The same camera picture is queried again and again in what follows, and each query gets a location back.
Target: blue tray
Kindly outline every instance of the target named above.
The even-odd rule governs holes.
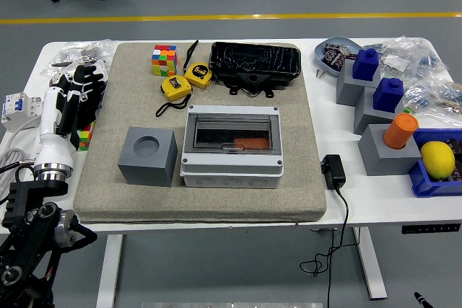
[[[419,148],[429,141],[444,142],[449,138],[462,141],[462,129],[417,129],[414,133],[414,140]],[[462,195],[462,182],[431,181],[422,159],[411,168],[409,176],[412,181],[412,192],[418,198]]]
[[[354,41],[351,41],[349,38],[344,38],[342,36],[334,36],[330,39],[327,39],[326,41],[323,41],[319,45],[315,47],[315,57],[316,61],[318,64],[321,66],[323,70],[326,70],[328,73],[334,75],[335,77],[338,77],[340,74],[340,71],[336,71],[332,69],[330,66],[326,65],[324,62],[322,62],[322,58],[324,57],[324,45],[326,43],[331,43],[333,45],[345,45],[348,47],[349,51],[352,54],[358,54],[359,50],[362,50],[362,47],[355,43]]]

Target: gray felt mat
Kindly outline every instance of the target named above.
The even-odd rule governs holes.
[[[176,45],[183,64],[190,44]],[[191,62],[207,62],[210,48],[210,43],[199,43]],[[279,107],[285,173],[277,189],[188,188],[179,177],[187,110],[170,108],[155,117],[166,99],[160,91],[163,78],[152,73],[153,49],[152,43],[124,43],[115,52],[74,201],[80,219],[85,223],[319,220],[326,211],[326,196],[303,75],[285,90],[276,90],[273,99],[264,93],[253,98],[242,92],[232,96],[218,82],[206,90],[194,88],[189,105]],[[126,184],[117,163],[129,126],[175,131],[178,158],[171,188]]]

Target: gray cube block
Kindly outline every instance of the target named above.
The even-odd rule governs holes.
[[[372,81],[363,81],[353,78],[353,64],[351,59],[345,59],[337,78],[336,103],[340,105],[355,106],[364,87],[377,88],[380,83],[380,69],[375,70]]]
[[[353,133],[362,135],[369,124],[391,124],[398,112],[386,112],[374,109],[375,88],[365,87],[354,108]]]
[[[118,167],[128,184],[170,187],[177,154],[173,130],[131,126]]]
[[[388,124],[369,124],[358,142],[362,163],[368,176],[407,175],[421,158],[414,137],[403,149],[392,149],[383,143]]]

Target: table leg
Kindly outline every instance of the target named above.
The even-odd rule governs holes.
[[[122,241],[122,234],[108,235],[96,308],[113,308],[114,306]]]
[[[370,299],[386,299],[387,292],[385,290],[385,284],[383,283],[377,256],[375,255],[374,244],[370,237],[369,228],[366,226],[361,227],[361,239],[359,239],[359,227],[354,227],[353,230],[356,242],[359,243],[358,251],[361,257],[362,269],[366,277],[369,297]]]

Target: lemon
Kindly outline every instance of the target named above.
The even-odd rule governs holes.
[[[451,148],[441,141],[427,142],[420,149],[428,175],[441,180],[450,176],[456,165]]]

